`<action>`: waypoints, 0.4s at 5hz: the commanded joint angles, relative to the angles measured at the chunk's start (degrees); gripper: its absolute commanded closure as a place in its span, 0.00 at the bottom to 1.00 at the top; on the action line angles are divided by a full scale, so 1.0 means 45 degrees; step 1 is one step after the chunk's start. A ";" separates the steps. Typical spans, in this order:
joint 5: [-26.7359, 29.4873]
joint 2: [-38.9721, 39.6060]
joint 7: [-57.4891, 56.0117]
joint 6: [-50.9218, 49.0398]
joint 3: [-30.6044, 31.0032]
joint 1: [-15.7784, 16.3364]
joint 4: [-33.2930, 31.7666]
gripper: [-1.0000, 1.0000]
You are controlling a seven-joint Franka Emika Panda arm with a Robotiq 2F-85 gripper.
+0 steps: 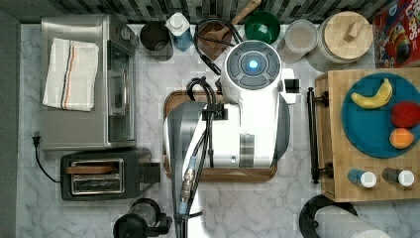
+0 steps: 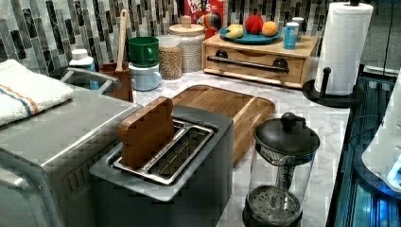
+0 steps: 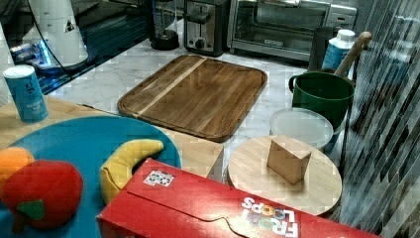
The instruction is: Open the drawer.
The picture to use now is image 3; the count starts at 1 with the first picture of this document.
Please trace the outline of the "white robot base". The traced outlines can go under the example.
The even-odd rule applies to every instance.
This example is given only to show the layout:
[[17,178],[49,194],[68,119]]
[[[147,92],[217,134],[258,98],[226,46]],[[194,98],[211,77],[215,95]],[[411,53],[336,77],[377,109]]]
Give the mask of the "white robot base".
[[35,65],[69,70],[86,62],[88,52],[76,25],[71,0],[27,0],[35,23],[27,39],[38,47]]

